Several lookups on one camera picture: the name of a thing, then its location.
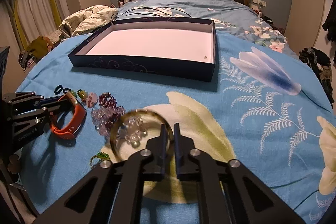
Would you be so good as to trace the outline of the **brown clothes heap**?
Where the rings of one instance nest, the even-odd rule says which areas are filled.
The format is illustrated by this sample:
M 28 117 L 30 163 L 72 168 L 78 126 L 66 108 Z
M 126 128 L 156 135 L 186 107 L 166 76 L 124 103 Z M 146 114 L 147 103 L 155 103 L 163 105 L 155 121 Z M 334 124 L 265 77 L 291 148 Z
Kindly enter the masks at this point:
M 54 44 L 46 36 L 39 36 L 30 45 L 27 46 L 27 49 L 21 51 L 18 57 L 18 62 L 20 66 L 26 70 L 33 63 L 38 63 L 47 53 L 54 49 Z

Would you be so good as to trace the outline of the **white and yellow curtains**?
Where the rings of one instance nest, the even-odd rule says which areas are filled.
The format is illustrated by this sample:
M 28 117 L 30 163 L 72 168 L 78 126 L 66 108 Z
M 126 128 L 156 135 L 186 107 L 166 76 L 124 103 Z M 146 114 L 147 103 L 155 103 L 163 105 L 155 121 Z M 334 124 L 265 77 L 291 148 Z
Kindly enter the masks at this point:
M 39 36 L 56 43 L 59 25 L 70 14 L 66 0 L 2 0 L 1 27 L 8 44 L 25 50 Z

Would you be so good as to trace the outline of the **dark blue shallow box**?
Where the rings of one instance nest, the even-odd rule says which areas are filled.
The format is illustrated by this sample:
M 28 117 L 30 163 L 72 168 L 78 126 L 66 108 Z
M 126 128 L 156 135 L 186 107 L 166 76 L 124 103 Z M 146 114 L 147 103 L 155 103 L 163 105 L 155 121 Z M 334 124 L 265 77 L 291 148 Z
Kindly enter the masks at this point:
M 114 20 L 68 57 L 75 67 L 212 80 L 217 39 L 213 20 L 148 17 Z

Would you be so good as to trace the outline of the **light blue floral blanket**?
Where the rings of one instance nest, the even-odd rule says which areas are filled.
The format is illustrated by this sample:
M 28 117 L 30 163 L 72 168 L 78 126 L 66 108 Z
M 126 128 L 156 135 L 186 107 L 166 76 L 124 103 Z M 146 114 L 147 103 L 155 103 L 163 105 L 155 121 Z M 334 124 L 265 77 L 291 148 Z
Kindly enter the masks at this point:
M 335 116 L 311 69 L 285 53 L 217 33 L 219 66 L 210 83 L 127 71 L 73 67 L 68 55 L 85 36 L 66 39 L 37 64 L 21 92 L 50 97 L 58 85 L 111 93 L 126 110 L 147 108 L 214 159 L 239 159 L 306 223 L 335 197 L 325 143 Z

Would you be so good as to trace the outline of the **beige crumpled jacket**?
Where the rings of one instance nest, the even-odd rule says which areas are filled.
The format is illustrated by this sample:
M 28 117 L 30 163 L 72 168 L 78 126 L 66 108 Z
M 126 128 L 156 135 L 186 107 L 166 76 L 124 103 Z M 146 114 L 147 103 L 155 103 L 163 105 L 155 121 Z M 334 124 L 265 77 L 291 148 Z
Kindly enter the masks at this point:
M 68 38 L 94 32 L 110 23 L 118 15 L 118 9 L 106 5 L 94 5 L 67 16 L 59 30 Z

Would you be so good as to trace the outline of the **dark clothes pile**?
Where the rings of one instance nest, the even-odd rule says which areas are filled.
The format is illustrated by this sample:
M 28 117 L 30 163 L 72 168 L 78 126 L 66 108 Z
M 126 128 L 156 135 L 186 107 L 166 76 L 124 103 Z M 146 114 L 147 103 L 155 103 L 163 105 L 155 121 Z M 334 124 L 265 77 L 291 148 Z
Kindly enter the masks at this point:
M 330 58 L 322 50 L 309 47 L 299 52 L 299 59 L 312 69 L 332 106 L 335 100 L 333 98 L 333 87 L 331 86 L 333 74 Z

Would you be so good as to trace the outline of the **grey-blue floral duvet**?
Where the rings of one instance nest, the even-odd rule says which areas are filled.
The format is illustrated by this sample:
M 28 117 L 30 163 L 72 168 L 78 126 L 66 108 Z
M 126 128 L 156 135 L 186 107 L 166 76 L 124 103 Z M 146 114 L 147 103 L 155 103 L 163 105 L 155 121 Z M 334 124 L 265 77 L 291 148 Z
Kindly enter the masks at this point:
M 213 20 L 218 31 L 298 59 L 279 30 L 234 0 L 137 0 L 119 8 L 117 19 L 146 16 Z

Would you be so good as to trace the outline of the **black hanging coat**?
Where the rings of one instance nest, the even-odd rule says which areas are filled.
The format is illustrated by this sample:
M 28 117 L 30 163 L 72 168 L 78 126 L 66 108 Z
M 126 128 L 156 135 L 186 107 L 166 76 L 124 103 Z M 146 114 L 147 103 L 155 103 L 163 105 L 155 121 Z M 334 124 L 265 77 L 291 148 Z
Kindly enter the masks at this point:
M 333 0 L 327 18 L 322 25 L 324 31 L 327 31 L 327 39 L 335 43 L 336 39 L 336 0 Z

